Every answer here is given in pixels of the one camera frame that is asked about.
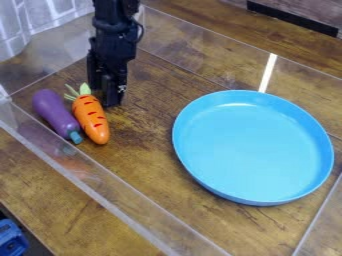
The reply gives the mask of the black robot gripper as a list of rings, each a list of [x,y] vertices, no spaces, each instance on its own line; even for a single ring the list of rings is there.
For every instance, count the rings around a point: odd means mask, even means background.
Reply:
[[[105,107],[122,104],[127,89],[127,63],[135,59],[145,28],[137,21],[141,0],[93,0],[95,36],[87,54],[89,85],[102,92]]]

